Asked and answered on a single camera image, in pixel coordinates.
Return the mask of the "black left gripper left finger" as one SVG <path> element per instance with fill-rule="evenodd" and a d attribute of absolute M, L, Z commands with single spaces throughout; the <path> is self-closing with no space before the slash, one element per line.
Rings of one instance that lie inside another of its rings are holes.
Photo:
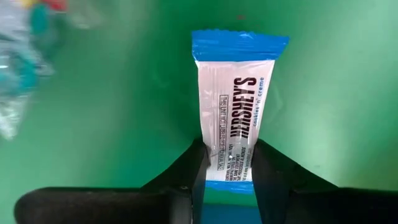
<path fill-rule="evenodd" d="M 200 224 L 208 152 L 200 139 L 140 188 L 46 187 L 14 206 L 17 224 Z"/>

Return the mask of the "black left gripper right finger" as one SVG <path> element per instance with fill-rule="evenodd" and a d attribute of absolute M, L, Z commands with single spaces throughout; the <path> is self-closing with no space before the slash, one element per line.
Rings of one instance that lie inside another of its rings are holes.
<path fill-rule="evenodd" d="M 252 181 L 263 224 L 398 224 L 398 191 L 338 187 L 263 140 Z"/>

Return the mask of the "Hershey's cookies creme bar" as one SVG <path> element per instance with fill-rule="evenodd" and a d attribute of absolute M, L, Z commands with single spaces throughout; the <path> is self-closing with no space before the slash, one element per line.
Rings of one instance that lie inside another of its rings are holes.
<path fill-rule="evenodd" d="M 219 29 L 192 32 L 206 186 L 253 194 L 251 161 L 276 60 L 289 37 Z"/>

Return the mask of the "clear bag teal gummies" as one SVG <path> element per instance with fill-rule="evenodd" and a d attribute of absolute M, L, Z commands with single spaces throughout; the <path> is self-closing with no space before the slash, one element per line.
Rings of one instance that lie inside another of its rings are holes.
<path fill-rule="evenodd" d="M 0 0 L 0 136 L 17 133 L 39 79 L 53 74 L 35 42 L 48 34 L 49 8 L 43 3 L 24 7 Z"/>

